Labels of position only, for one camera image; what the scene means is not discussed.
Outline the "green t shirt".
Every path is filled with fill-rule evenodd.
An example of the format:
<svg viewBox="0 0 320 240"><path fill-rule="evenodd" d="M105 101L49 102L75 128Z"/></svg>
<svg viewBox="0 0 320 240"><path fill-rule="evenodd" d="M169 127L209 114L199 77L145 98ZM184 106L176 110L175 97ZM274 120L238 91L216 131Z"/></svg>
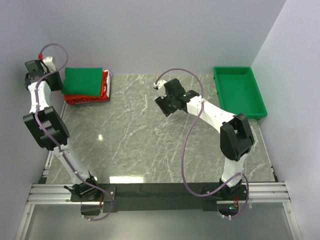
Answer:
<svg viewBox="0 0 320 240"><path fill-rule="evenodd" d="M98 96L101 89L102 67L72 68L64 70L63 94Z"/></svg>

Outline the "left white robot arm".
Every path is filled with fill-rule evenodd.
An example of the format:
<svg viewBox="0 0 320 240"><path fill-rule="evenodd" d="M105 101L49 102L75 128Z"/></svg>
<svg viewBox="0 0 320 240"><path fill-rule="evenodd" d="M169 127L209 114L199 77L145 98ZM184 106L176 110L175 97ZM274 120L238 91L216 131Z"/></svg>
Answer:
<svg viewBox="0 0 320 240"><path fill-rule="evenodd" d="M30 93L31 107L23 122L40 148L55 155L72 180L66 186L73 196L85 202L98 200L101 196L97 180L76 157L70 143L70 133L60 115L51 105L51 93L63 88L54 59L31 60L25 63L25 87Z"/></svg>

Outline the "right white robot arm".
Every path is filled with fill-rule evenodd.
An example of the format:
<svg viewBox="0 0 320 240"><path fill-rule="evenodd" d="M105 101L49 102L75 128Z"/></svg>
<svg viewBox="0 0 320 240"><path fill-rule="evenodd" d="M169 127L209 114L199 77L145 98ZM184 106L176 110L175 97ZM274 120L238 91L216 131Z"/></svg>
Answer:
<svg viewBox="0 0 320 240"><path fill-rule="evenodd" d="M233 114L217 107L194 90L185 91L176 78L169 81L157 79L153 87L159 93L155 102L165 116L181 110L203 120L219 133L220 150L225 157L219 187L211 192L195 193L184 178L182 181L187 191L196 197L220 193L222 198L232 199L242 183L244 162L255 143L248 118L242 113Z"/></svg>

